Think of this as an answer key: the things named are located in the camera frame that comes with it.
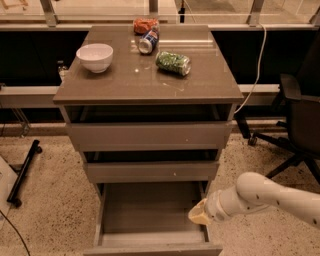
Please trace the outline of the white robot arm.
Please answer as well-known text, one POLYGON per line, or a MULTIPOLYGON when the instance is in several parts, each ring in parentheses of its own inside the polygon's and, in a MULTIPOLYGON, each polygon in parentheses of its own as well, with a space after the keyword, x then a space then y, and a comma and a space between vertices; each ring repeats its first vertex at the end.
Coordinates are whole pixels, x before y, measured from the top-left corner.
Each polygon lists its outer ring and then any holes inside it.
POLYGON ((188 218, 195 224, 209 225, 269 207, 286 211, 320 228, 319 194, 285 187, 255 172, 241 174, 232 187, 209 193, 189 211, 188 218))

